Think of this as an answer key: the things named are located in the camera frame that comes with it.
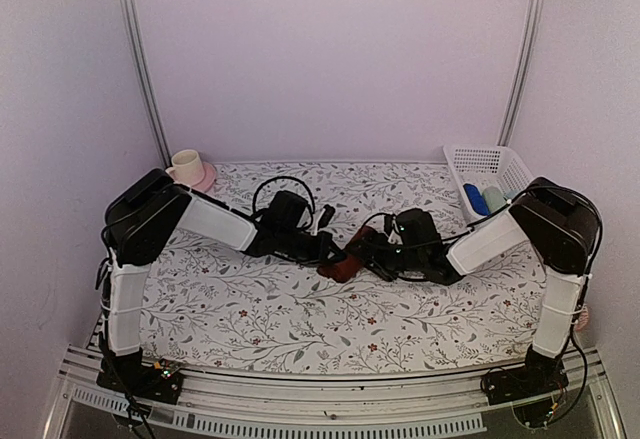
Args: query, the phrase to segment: blue object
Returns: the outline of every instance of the blue object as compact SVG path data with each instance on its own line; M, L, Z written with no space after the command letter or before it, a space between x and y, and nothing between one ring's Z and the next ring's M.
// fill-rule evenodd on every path
M481 216L488 216L489 208L487 207L487 203L482 197L482 194L480 194L478 188L473 184L465 184L462 187L464 187L464 192L467 193L467 197L469 198L471 207L476 212L476 214L480 214Z

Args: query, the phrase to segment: white wall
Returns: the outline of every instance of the white wall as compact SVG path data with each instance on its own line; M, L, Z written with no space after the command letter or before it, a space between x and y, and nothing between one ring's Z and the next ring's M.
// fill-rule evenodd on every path
M118 0L0 0L0 437L98 315L104 209L157 155Z
M629 437L640 437L640 0L546 0L512 146L598 205L587 297Z
M528 0L136 0L173 151L442 160L495 143Z

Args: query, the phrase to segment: teal object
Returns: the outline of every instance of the teal object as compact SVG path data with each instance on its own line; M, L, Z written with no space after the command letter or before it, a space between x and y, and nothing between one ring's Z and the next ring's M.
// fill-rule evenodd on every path
M502 191L495 186L487 187L482 191L484 202L487 203L490 213L494 213L500 208L506 206L507 201L504 200Z

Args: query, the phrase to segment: table surface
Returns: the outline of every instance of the table surface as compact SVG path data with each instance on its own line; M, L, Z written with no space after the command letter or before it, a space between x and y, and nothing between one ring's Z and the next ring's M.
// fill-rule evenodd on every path
M432 164L226 164L210 194L250 211L266 179L290 175L336 214L345 245L376 212L419 207L448 237L464 230L447 166ZM291 181L279 189L304 196ZM176 230L152 267L141 340L149 356L273 373L363 375L459 369L523 357L544 293L528 245L450 287L387 283L368 271L346 284L273 257L250 258Z

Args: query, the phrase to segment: pink object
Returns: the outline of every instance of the pink object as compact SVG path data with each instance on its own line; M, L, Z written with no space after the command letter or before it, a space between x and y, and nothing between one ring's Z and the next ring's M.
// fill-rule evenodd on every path
M580 311L580 315L578 316L578 322L576 322L576 325L575 325L574 329L577 332L582 331L589 324L589 318L590 318L589 309L587 308L587 305L585 304L582 307L582 311Z
M204 178L200 182L191 185L191 188L199 192L207 192L216 181L216 168L208 162L203 162L202 165L204 167ZM169 170L167 172L175 182L180 182L174 177L174 171Z

